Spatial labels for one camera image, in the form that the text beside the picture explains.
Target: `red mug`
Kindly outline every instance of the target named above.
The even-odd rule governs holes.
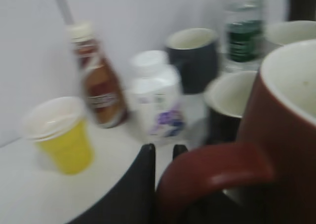
[[[316,40],[286,45],[263,61],[237,141],[177,157],[157,188],[163,223],[200,198],[269,183],[269,223],[316,223]]]

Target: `brown bottle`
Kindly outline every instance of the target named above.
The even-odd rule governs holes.
[[[100,51],[90,23],[72,25],[69,32],[79,61],[85,101],[101,127],[115,127],[126,118],[119,80]]]

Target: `white cup rim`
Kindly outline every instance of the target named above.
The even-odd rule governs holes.
[[[304,26],[307,26],[307,25],[316,27],[316,22],[310,21],[310,20],[296,20],[296,21],[285,21],[285,22],[278,22],[275,24],[271,24],[271,25],[268,25],[265,29],[265,39],[268,42],[271,42],[278,46],[284,46],[284,45],[296,43],[297,41],[291,42],[291,43],[282,42],[280,40],[277,40],[274,35],[277,34],[279,31],[288,30],[290,27],[295,26],[297,29],[303,29]],[[312,40],[312,39],[314,38],[302,39],[298,42],[301,42],[304,40]]]
[[[204,93],[203,93],[203,97],[204,97],[204,101],[206,103],[206,105],[212,109],[214,109],[216,112],[229,116],[229,117],[233,117],[233,118],[242,118],[242,115],[240,114],[233,114],[225,109],[223,109],[216,101],[216,99],[214,98],[215,93],[217,91],[219,91],[219,88],[221,87],[222,83],[225,83],[227,81],[230,81],[232,78],[234,77],[240,77],[240,76],[244,76],[244,75],[253,75],[254,79],[257,75],[256,71],[242,71],[242,72],[236,72],[236,73],[229,73],[229,74],[225,74],[220,76],[219,78],[215,79],[214,81],[210,82],[210,84],[208,84],[208,86],[206,87]]]
[[[31,122],[32,118],[36,116],[36,114],[43,110],[45,107],[50,106],[53,103],[60,102],[60,101],[74,101],[75,104],[77,104],[76,111],[74,111],[74,114],[72,114],[72,119],[69,120],[66,124],[63,126],[53,129],[49,132],[42,133],[42,134],[30,134],[27,132],[27,127],[29,126],[29,123]],[[28,112],[24,118],[22,119],[21,123],[21,131],[23,137],[33,140],[33,141],[44,141],[44,140],[50,140],[55,137],[58,137],[69,130],[71,130],[76,124],[78,124],[79,120],[81,120],[84,117],[84,105],[82,100],[79,97],[75,96],[65,96],[65,97],[59,97],[55,99],[48,100],[42,104],[37,105],[35,108],[33,108],[30,112]]]
[[[201,33],[204,34],[204,41],[199,45],[195,47],[179,47],[177,46],[180,40],[187,37],[188,35]],[[178,31],[172,35],[170,35],[166,40],[166,46],[171,49],[177,49],[177,50],[190,50],[190,49],[197,49],[204,46],[207,46],[213,42],[215,42],[218,39],[218,34],[216,31],[212,29],[207,28],[189,28],[185,30]]]
[[[302,109],[300,106],[296,105],[288,97],[286,97],[280,89],[275,85],[273,80],[270,76],[270,71],[275,70],[275,63],[274,61],[276,58],[280,57],[283,53],[291,53],[291,55],[294,55],[293,52],[296,52],[298,48],[301,49],[308,49],[308,48],[316,48],[316,40],[307,40],[307,41],[301,41],[296,43],[291,43],[288,45],[285,45],[283,47],[278,48],[277,50],[271,52],[268,56],[265,57],[265,59],[262,62],[262,66],[260,68],[260,76],[264,83],[264,85],[267,87],[269,92],[287,109],[289,109],[291,112],[296,114],[298,117],[303,118],[305,121],[308,121],[310,124],[316,126],[316,117],[311,115],[309,112]]]

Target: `bottle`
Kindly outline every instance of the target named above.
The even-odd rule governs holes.
[[[100,50],[89,22],[68,27],[78,58],[84,100],[103,128],[112,128],[126,118],[126,105],[119,79]]]
[[[182,138],[182,89],[178,72],[168,64],[164,51],[145,51],[131,60],[136,78],[131,93],[143,142],[163,145]]]
[[[227,72],[257,70],[262,57],[263,0],[224,0]]]

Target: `white bottle cap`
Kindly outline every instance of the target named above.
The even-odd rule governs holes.
[[[92,23],[89,21],[70,25],[67,28],[73,42],[79,43],[94,38]]]
[[[141,77],[149,77],[169,64],[165,51],[152,50],[141,52],[131,60],[136,73]]]

